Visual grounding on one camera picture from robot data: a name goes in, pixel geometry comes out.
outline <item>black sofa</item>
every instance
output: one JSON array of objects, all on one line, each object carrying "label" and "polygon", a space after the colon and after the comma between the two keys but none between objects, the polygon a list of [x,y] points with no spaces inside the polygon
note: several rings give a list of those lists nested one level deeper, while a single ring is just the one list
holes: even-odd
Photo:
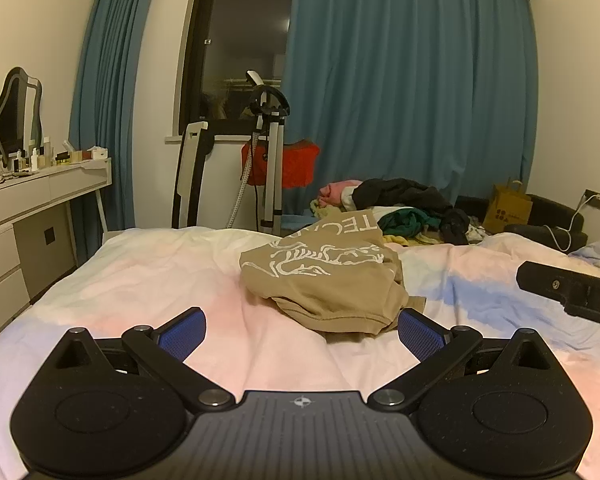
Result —
[{"label": "black sofa", "polygon": [[[582,232],[584,217],[580,213],[577,213],[573,219],[573,226],[570,231],[571,246],[567,251],[563,251],[561,248],[566,248],[569,245],[569,235],[565,231],[556,228],[568,229],[571,218],[576,211],[538,195],[530,194],[529,197],[534,204],[531,208],[528,224],[509,224],[504,228],[506,233],[519,234],[529,240],[564,253],[577,251],[587,245],[587,235]],[[477,217],[482,222],[487,214],[489,199],[459,196],[456,200],[456,207],[462,209],[469,216]],[[549,229],[544,227],[545,225],[551,227],[551,231],[560,247],[556,247],[554,238],[551,236]]]}]

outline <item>paper bag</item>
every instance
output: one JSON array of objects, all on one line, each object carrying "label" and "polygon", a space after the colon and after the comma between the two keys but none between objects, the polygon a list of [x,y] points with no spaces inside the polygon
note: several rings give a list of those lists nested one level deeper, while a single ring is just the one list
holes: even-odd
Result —
[{"label": "paper bag", "polygon": [[493,193],[482,223],[490,233],[501,233],[508,224],[526,224],[531,214],[531,198],[522,192],[522,182],[514,180],[506,186],[493,186]]}]

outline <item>dark green garment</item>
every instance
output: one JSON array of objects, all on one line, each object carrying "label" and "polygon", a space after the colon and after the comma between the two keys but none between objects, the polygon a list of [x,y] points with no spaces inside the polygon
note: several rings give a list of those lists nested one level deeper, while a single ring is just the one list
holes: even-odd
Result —
[{"label": "dark green garment", "polygon": [[413,238],[428,225],[438,229],[440,219],[427,215],[424,211],[416,208],[398,209],[393,213],[384,215],[378,222],[383,235],[403,236]]}]

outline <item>white cable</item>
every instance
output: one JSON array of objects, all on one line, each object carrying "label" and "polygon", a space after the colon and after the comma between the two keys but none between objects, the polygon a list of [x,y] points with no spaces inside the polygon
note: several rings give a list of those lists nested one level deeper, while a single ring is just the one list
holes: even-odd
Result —
[{"label": "white cable", "polygon": [[558,243],[557,238],[554,235],[554,232],[552,231],[552,228],[549,227],[548,225],[545,225],[544,227],[546,227],[547,229],[549,229],[549,234],[551,235],[551,238],[554,239],[554,243],[555,246],[558,248],[558,250],[560,250],[561,252],[565,253],[567,252],[569,249],[571,249],[571,242],[573,241],[573,239],[571,238],[571,228],[573,227],[573,221],[576,218],[576,215],[580,212],[580,209],[582,209],[589,200],[591,200],[592,198],[596,198],[597,195],[591,195],[589,198],[587,198],[584,202],[580,203],[578,202],[578,204],[580,204],[578,206],[578,208],[576,209],[576,212],[573,214],[573,216],[571,217],[571,223],[569,224],[569,229],[565,229],[564,227],[558,227],[556,226],[554,229],[560,229],[561,231],[565,231],[567,233],[567,236],[569,237],[569,245],[567,245],[566,249],[563,249],[562,247],[560,247],[560,244]]},{"label": "white cable", "polygon": [[226,223],[226,228],[231,229],[234,226],[235,218],[238,216],[238,209],[240,209],[240,204],[242,203],[242,196],[244,195],[244,190],[247,187],[247,183],[249,181],[249,176],[251,175],[251,166],[253,161],[251,160],[251,153],[255,153],[256,146],[258,145],[258,138],[260,137],[260,131],[256,131],[253,133],[251,137],[251,150],[248,150],[247,154],[247,162],[244,165],[244,171],[242,172],[242,180],[240,182],[240,189],[238,191],[238,197],[235,199],[234,209],[231,211],[231,216],[229,216],[229,220]]}]

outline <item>teal curtain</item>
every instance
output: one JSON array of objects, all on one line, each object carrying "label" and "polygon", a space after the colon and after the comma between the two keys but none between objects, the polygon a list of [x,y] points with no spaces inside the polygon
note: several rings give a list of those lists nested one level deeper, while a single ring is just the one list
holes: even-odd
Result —
[{"label": "teal curtain", "polygon": [[[134,227],[132,122],[140,44],[151,0],[95,0],[75,85],[69,140],[108,148],[112,185],[103,190],[109,230]],[[78,263],[98,250],[102,228],[93,193],[72,200]]]},{"label": "teal curtain", "polygon": [[321,148],[306,209],[337,180],[405,177],[487,196],[527,180],[538,105],[529,0],[293,0],[285,140]]}]

